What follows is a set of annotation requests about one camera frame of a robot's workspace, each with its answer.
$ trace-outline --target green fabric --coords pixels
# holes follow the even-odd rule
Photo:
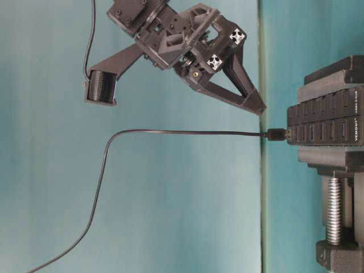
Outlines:
[[[113,1],[96,2],[90,64],[131,43],[106,16]],[[257,84],[257,4],[204,3],[248,33],[245,65]],[[90,23],[91,0],[1,2],[1,273],[45,262],[83,231],[101,153],[116,131],[259,130],[258,117],[190,90],[143,58],[118,83],[117,107],[85,104]],[[259,145],[238,136],[123,136],[111,147],[90,233],[42,272],[259,272]]]

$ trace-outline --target teal backdrop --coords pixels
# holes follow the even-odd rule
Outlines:
[[[97,0],[91,64],[131,43],[106,16],[112,3]],[[177,11],[195,3],[171,1]],[[248,33],[245,66],[258,84],[257,2],[204,3]],[[80,235],[104,145],[116,131],[259,130],[258,117],[190,90],[144,59],[119,82],[117,107],[83,103],[90,23],[91,0],[1,1],[1,273],[25,272]],[[238,136],[118,139],[89,234],[42,272],[260,272],[259,145]]]
[[[311,72],[364,54],[362,0],[260,0],[260,83],[268,110],[263,128],[286,127],[287,107]],[[327,272],[316,263],[325,239],[321,184],[297,162],[297,148],[264,144],[263,240],[266,273]]]

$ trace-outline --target robotic arm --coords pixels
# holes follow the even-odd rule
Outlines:
[[[178,14],[168,2],[114,0],[107,14],[135,44],[91,67],[86,101],[116,105],[116,82],[144,55],[161,70],[174,68],[193,90],[261,115],[266,106],[242,64],[245,32],[206,5]],[[216,38],[209,39],[209,27],[218,32]],[[240,96],[210,81],[219,71]]]

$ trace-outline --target wire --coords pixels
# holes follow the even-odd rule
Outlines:
[[[244,136],[248,136],[248,137],[263,137],[265,134],[265,133],[246,133],[246,132],[237,132],[237,131],[171,131],[171,130],[148,130],[148,129],[125,130],[125,131],[120,131],[120,132],[114,134],[107,142],[105,150],[104,150],[104,155],[102,157],[100,178],[98,179],[96,194],[94,197],[92,210],[91,210],[91,215],[90,215],[90,219],[87,223],[86,229],[82,232],[81,236],[64,252],[62,252],[58,256],[54,257],[53,259],[47,261],[46,263],[42,264],[41,266],[35,267],[34,269],[28,271],[27,273],[37,272],[38,270],[41,270],[42,268],[45,268],[46,266],[49,266],[50,264],[61,259],[63,256],[67,255],[71,250],[73,250],[82,241],[82,239],[86,236],[87,232],[89,231],[89,229],[91,227],[94,216],[95,216],[96,206],[97,206],[98,198],[100,195],[102,179],[104,178],[106,160],[107,160],[107,155],[109,153],[109,148],[115,139],[117,139],[118,137],[120,137],[123,134],[130,134],[130,133],[149,133],[149,134],[165,134],[165,135],[244,135]]]
[[[86,81],[90,81],[91,75],[87,71],[87,64],[89,62],[90,51],[93,43],[93,38],[95,37],[96,29],[96,0],[92,0],[92,27],[89,42],[86,49],[85,59],[84,59],[84,77]]]

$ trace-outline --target threaded rod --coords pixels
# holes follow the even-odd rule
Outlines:
[[[341,244],[342,232],[342,192],[338,178],[330,178],[328,185],[328,222],[326,236],[333,246]]]

